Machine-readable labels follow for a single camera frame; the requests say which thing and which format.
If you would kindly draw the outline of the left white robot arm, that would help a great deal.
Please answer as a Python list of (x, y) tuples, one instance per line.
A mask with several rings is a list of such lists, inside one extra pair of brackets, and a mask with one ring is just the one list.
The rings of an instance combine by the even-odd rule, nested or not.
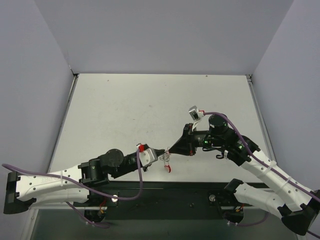
[(119, 149), (110, 149), (87, 162), (56, 172), (40, 173), (17, 168), (10, 164), (2, 167), (7, 175), (3, 212), (13, 215), (26, 212), (31, 206), (51, 203), (76, 202), (96, 206), (103, 197), (132, 201), (139, 197), (118, 197), (103, 193), (98, 187), (107, 185), (109, 177), (114, 179), (128, 173), (142, 172), (165, 154), (164, 149), (139, 145), (136, 152), (124, 155)]

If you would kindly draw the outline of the red handled keyring holder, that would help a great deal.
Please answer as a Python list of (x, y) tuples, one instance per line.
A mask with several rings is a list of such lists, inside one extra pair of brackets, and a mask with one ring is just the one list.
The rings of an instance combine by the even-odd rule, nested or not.
[(168, 172), (171, 173), (172, 168), (170, 166), (170, 153), (166, 151), (164, 154), (162, 154), (159, 159), (163, 162), (164, 169)]

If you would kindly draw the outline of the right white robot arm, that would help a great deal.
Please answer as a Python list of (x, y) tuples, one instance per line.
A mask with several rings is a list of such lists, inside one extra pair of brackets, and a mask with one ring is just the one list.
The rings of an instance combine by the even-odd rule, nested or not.
[(193, 113), (193, 123), (184, 126), (180, 139), (168, 150), (170, 154), (194, 156), (197, 148), (204, 152), (219, 151), (217, 159), (232, 161), (261, 180), (272, 192), (233, 179), (225, 187), (232, 198), (258, 207), (278, 218), (292, 232), (304, 236), (320, 213), (320, 192), (298, 183), (271, 160), (259, 146), (240, 134), (226, 115), (209, 112), (207, 131), (196, 125), (205, 112)]

